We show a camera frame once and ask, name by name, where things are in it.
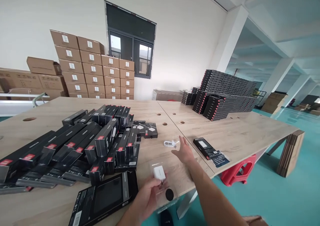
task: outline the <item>red label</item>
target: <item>red label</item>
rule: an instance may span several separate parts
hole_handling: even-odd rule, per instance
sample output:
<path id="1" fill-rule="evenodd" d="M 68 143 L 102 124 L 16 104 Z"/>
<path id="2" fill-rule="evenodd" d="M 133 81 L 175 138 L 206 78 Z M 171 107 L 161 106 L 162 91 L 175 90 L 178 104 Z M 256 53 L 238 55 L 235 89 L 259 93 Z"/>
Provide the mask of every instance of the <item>red label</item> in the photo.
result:
<path id="1" fill-rule="evenodd" d="M 6 165 L 8 165 L 9 163 L 11 163 L 12 162 L 12 160 L 10 160 L 10 159 L 5 159 L 5 160 L 3 160 L 1 163 L 0 163 L 0 166 L 6 166 Z"/>
<path id="2" fill-rule="evenodd" d="M 25 156 L 23 159 L 24 160 L 31 160 L 35 155 L 34 154 L 28 154 L 27 156 Z"/>
<path id="3" fill-rule="evenodd" d="M 98 168 L 99 168 L 99 167 L 93 167 L 91 171 L 92 171 L 92 172 L 96 172 L 96 171 L 98 170 Z"/>
<path id="4" fill-rule="evenodd" d="M 73 146 L 75 146 L 75 143 L 71 142 L 67 146 L 70 147 L 70 148 L 73 148 Z"/>
<path id="5" fill-rule="evenodd" d="M 56 144 L 50 144 L 47 148 L 55 148 L 57 145 Z"/>

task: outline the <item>window frame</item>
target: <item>window frame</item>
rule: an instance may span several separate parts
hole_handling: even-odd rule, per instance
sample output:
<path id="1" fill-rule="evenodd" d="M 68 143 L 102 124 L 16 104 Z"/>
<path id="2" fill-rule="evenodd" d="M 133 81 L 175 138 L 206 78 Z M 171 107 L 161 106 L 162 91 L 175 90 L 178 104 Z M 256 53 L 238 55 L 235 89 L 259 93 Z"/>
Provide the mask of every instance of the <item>window frame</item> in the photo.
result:
<path id="1" fill-rule="evenodd" d="M 154 24 L 154 25 L 155 25 L 155 32 L 154 32 L 154 34 L 156 34 L 157 24 L 154 23 L 154 22 L 152 22 L 152 21 L 150 21 L 150 20 L 148 20 L 148 19 L 146 19 L 146 18 L 144 18 L 144 17 L 141 17 L 141 16 L 139 16 L 139 15 L 133 13 L 133 12 L 130 12 L 130 11 L 126 10 L 126 9 L 123 9 L 123 8 L 121 8 L 121 7 L 119 7 L 119 6 L 117 6 L 117 5 L 113 4 L 113 3 L 108 2 L 108 1 L 105 0 L 106 29 L 107 29 L 107 38 L 108 38 L 107 48 L 108 48 L 108 53 L 109 53 L 109 55 L 112 55 L 112 50 L 111 50 L 111 32 L 117 33 L 117 34 L 122 35 L 122 36 L 129 37 L 129 38 L 132 39 L 132 61 L 134 61 L 134 41 L 135 41 L 135 40 L 136 40 L 136 41 L 140 41 L 141 43 L 150 44 L 150 45 L 151 45 L 150 66 L 149 66 L 149 68 L 147 68 L 147 73 L 146 73 L 146 75 L 137 73 L 137 72 L 136 72 L 136 66 L 135 66 L 135 68 L 134 68 L 134 69 L 135 69 L 134 76 L 135 76 L 135 77 L 140 77 L 140 78 L 151 79 L 151 75 L 152 75 L 152 65 L 153 65 L 153 51 L 154 51 L 154 44 L 155 44 L 155 37 L 156 37 L 156 35 L 154 35 L 154 41 L 149 41 L 149 40 L 146 40 L 146 39 L 144 39 L 144 38 L 141 38 L 141 37 L 138 37 L 138 36 L 134 36 L 134 35 L 131 35 L 131 34 L 129 34 L 129 33 L 126 33 L 126 32 L 117 30 L 117 29 L 115 29 L 115 28 L 109 27 L 109 26 L 108 26 L 108 17 L 107 17 L 107 4 L 112 5 L 112 6 L 116 6 L 116 7 L 118 7 L 119 9 L 124 10 L 124 11 L 127 12 L 127 13 L 130 13 L 130 14 L 132 14 L 132 15 L 135 15 L 135 16 L 143 19 L 143 20 L 146 20 L 146 21 Z"/>

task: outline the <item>concrete pillar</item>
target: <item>concrete pillar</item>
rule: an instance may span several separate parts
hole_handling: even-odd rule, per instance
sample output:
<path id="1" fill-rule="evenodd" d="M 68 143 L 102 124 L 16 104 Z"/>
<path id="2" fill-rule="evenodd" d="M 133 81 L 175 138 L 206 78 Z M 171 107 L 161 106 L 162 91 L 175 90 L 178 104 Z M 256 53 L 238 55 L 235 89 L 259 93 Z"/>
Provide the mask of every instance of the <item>concrete pillar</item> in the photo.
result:
<path id="1" fill-rule="evenodd" d="M 248 14 L 241 5 L 228 12 L 209 69 L 225 72 Z"/>
<path id="2" fill-rule="evenodd" d="M 265 91 L 266 95 L 263 97 L 263 99 L 260 102 L 260 106 L 264 104 L 264 102 L 267 100 L 267 97 L 270 95 L 270 93 L 274 92 L 281 81 L 283 80 L 284 76 L 287 74 L 287 72 L 290 70 L 292 65 L 294 64 L 293 58 L 283 58 L 279 61 L 276 68 L 273 70 L 270 78 L 264 85 L 263 89 L 261 91 Z"/>
<path id="3" fill-rule="evenodd" d="M 300 89 L 306 84 L 309 80 L 310 75 L 300 75 L 296 82 L 292 85 L 292 87 L 288 91 L 288 96 L 285 99 L 282 106 L 286 107 L 291 102 L 291 100 L 295 97 L 295 95 L 300 91 Z"/>

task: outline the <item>white label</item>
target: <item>white label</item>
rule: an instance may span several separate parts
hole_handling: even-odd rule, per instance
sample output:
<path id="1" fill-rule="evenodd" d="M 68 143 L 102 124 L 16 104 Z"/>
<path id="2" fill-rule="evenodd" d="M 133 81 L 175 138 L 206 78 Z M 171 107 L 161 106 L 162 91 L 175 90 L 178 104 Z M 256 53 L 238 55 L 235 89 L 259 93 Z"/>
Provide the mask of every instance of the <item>white label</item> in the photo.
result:
<path id="1" fill-rule="evenodd" d="M 67 56 L 72 56 L 72 52 L 71 51 L 66 50 L 66 52 L 67 52 Z"/>
<path id="2" fill-rule="evenodd" d="M 62 35 L 62 40 L 64 42 L 69 42 L 68 36 Z"/>
<path id="3" fill-rule="evenodd" d="M 88 47 L 92 48 L 92 42 L 87 41 Z"/>
<path id="4" fill-rule="evenodd" d="M 72 226 L 79 226 L 82 210 L 76 213 Z"/>

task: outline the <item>green floor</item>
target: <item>green floor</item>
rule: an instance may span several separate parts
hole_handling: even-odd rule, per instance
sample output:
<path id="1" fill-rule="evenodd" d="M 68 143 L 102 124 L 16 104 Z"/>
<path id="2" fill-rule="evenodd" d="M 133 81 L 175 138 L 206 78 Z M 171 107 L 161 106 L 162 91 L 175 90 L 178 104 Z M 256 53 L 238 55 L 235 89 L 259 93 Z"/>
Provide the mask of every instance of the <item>green floor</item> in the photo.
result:
<path id="1" fill-rule="evenodd" d="M 272 226 L 320 225 L 320 117 L 287 108 L 279 113 L 275 115 L 277 120 L 306 132 L 296 168 L 290 176 L 283 178 L 275 173 L 282 145 L 272 156 L 262 156 L 248 184 L 227 187 L 219 177 L 213 182 L 243 216 L 261 215 Z M 179 202 L 169 209 L 174 225 L 206 225 L 199 198 L 181 220 L 176 215 L 178 205 Z M 159 216 L 154 213 L 143 225 L 159 225 Z"/>

